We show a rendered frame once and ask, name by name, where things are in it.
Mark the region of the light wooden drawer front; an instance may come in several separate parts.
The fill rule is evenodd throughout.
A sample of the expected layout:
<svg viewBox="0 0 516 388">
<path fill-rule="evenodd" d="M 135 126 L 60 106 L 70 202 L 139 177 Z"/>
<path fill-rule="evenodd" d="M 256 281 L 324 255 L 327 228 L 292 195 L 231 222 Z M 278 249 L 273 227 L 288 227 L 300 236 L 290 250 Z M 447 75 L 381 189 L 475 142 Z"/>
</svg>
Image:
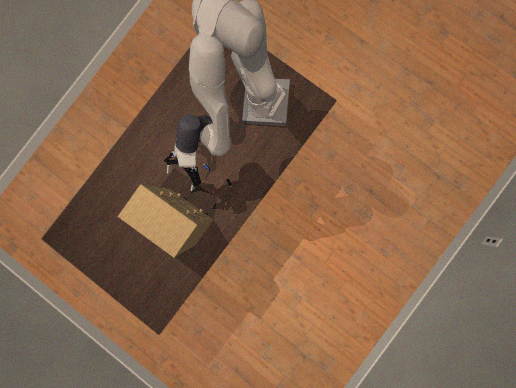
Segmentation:
<svg viewBox="0 0 516 388">
<path fill-rule="evenodd" d="M 198 209 L 196 208 L 194 205 L 188 205 L 190 208 L 192 208 L 193 210 L 196 209 L 197 210 L 197 213 L 199 213 L 200 215 L 202 215 L 204 218 L 206 218 L 207 220 L 212 220 L 212 218 L 210 218 L 208 215 L 206 215 L 205 213 L 203 213 L 203 209 Z"/>
<path fill-rule="evenodd" d="M 190 220 L 192 220 L 194 223 L 198 224 L 198 223 L 202 223 L 202 221 L 200 221 L 198 218 L 196 218 L 195 216 L 193 216 L 190 212 L 190 210 L 185 210 L 184 208 L 182 208 L 181 206 L 179 205 L 171 205 L 172 207 L 174 207 L 176 210 L 178 210 L 180 213 L 182 213 L 183 215 L 185 215 L 187 218 L 189 218 Z"/>
<path fill-rule="evenodd" d="M 201 220 L 202 222 L 205 222 L 205 221 L 208 221 L 207 219 L 205 219 L 203 216 L 201 216 L 200 214 L 197 213 L 197 210 L 196 209 L 191 209 L 189 206 L 187 205 L 180 205 L 181 207 L 183 207 L 184 209 L 186 210 L 190 210 L 191 214 L 193 214 L 195 217 L 197 217 L 199 220 Z"/>
<path fill-rule="evenodd" d="M 185 204 L 191 204 L 191 203 L 189 203 L 187 200 L 185 200 L 184 198 L 182 198 L 180 193 L 178 193 L 178 194 L 177 194 L 177 193 L 175 193 L 173 190 L 170 190 L 170 189 L 165 189 L 165 190 L 167 190 L 169 193 L 170 193 L 170 192 L 174 193 L 173 195 L 174 195 L 176 198 L 178 198 L 179 200 L 181 200 L 183 203 L 185 203 Z"/>
<path fill-rule="evenodd" d="M 173 200 L 171 200 L 170 198 L 168 198 L 166 195 L 164 195 L 165 192 L 163 191 L 159 191 L 157 190 L 156 188 L 154 187 L 150 187 L 150 186 L 144 186 L 146 187 L 148 190 L 150 190 L 151 192 L 153 192 L 155 195 L 157 195 L 158 197 L 160 197 L 162 200 L 164 200 L 165 202 L 167 202 L 168 204 L 177 204 L 175 203 Z"/>
<path fill-rule="evenodd" d="M 156 188 L 156 187 L 155 187 L 155 188 Z M 177 199 L 175 196 L 173 196 L 173 194 L 174 194 L 174 193 L 172 193 L 172 192 L 170 192 L 170 193 L 169 193 L 168 191 L 166 191 L 166 190 L 165 190 L 165 189 L 163 189 L 163 188 L 156 188 L 156 189 L 158 189 L 160 192 L 161 192 L 161 191 L 165 192 L 164 194 L 165 194 L 167 197 L 169 197 L 170 199 L 172 199 L 174 202 L 176 202 L 177 204 L 184 204 L 182 201 L 180 201 L 180 200 L 179 200 L 179 199 Z"/>
</svg>

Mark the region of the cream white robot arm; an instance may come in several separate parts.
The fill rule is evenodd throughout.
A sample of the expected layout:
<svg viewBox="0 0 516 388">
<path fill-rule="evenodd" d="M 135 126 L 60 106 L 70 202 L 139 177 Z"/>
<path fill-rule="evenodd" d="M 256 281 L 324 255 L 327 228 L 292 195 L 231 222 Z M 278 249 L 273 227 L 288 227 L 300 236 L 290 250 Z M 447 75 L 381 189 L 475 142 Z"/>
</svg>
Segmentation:
<svg viewBox="0 0 516 388">
<path fill-rule="evenodd" d="M 231 148 L 224 47 L 232 51 L 252 115 L 273 117 L 285 97 L 272 72 L 266 23 L 257 1 L 193 0 L 192 17 L 198 35 L 190 45 L 190 85 L 210 117 L 190 114 L 180 119 L 174 151 L 184 168 L 195 167 L 199 142 L 215 156 Z"/>
</svg>

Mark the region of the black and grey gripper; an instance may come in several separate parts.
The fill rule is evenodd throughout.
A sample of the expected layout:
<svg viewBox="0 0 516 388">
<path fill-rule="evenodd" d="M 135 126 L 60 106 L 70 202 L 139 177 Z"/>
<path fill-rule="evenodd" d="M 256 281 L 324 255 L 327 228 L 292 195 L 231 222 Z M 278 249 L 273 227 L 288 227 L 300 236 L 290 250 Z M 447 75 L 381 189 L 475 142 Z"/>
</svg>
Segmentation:
<svg viewBox="0 0 516 388">
<path fill-rule="evenodd" d="M 176 159 L 169 160 L 171 157 L 175 157 Z M 170 153 L 170 155 L 166 159 L 164 159 L 164 162 L 167 162 L 167 173 L 170 173 L 172 171 L 172 164 L 179 164 L 177 156 L 175 154 L 175 151 L 172 151 Z M 195 189 L 196 185 L 198 186 L 201 183 L 199 173 L 198 173 L 198 167 L 191 167 L 191 168 L 182 167 L 182 168 L 186 171 L 186 173 L 188 173 L 188 175 L 192 181 L 191 191 L 193 191 Z"/>
</svg>

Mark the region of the tan wooden chest of drawers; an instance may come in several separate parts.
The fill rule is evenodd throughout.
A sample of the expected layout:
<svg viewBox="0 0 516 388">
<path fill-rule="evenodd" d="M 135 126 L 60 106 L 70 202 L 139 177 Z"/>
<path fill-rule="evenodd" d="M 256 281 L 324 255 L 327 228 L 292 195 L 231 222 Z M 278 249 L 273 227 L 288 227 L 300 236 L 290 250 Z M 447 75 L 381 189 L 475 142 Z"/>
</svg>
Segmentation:
<svg viewBox="0 0 516 388">
<path fill-rule="evenodd" d="M 195 246 L 214 219 L 194 223 L 142 185 L 138 187 L 118 217 L 143 236 L 176 257 Z"/>
</svg>

